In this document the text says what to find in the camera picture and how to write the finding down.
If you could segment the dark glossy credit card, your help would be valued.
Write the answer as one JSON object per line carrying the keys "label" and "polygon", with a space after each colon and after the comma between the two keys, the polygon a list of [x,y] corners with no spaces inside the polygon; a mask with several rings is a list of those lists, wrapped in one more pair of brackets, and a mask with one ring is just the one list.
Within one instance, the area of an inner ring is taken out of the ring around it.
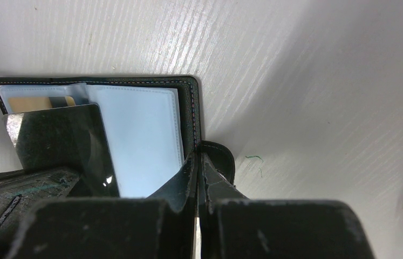
{"label": "dark glossy credit card", "polygon": [[68,167],[80,174],[88,194],[119,196],[98,105],[10,113],[3,121],[24,169]]}

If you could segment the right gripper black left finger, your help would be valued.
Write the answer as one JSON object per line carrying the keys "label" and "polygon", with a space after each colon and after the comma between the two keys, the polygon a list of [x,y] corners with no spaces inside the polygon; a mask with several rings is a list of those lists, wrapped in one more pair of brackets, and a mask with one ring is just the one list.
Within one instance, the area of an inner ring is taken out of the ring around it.
{"label": "right gripper black left finger", "polygon": [[38,202],[20,223],[7,258],[193,258],[196,153],[145,199]]}

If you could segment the gold credit card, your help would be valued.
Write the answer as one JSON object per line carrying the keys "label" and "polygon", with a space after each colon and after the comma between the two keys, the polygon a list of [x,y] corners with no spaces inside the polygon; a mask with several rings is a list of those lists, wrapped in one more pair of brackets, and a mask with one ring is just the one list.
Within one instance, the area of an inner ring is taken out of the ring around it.
{"label": "gold credit card", "polygon": [[75,106],[75,101],[71,96],[60,97],[10,97],[8,99],[9,113],[22,113],[52,108]]}

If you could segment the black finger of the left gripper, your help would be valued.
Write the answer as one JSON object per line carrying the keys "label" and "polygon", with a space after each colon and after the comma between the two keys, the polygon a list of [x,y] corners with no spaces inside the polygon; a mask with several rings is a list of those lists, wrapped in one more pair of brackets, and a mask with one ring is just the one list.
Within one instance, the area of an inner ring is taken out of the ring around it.
{"label": "black finger of the left gripper", "polygon": [[20,221],[40,200],[66,197],[80,180],[69,168],[0,173],[0,258],[8,253]]}

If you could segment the black leather card holder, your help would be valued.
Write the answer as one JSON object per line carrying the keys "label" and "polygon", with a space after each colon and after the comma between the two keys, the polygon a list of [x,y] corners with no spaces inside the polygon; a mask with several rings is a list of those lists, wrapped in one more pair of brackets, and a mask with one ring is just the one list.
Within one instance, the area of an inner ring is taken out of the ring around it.
{"label": "black leather card holder", "polygon": [[64,97],[99,107],[121,197],[148,197],[194,150],[234,181],[230,150],[202,139],[198,81],[169,77],[0,77],[0,109],[17,113],[25,98]]}

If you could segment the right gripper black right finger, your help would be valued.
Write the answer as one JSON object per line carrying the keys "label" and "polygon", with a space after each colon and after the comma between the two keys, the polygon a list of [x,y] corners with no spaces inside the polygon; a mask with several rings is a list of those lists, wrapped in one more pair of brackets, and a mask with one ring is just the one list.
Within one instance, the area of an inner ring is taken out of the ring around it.
{"label": "right gripper black right finger", "polygon": [[374,258],[354,211],[337,200],[252,200],[201,154],[202,258]]}

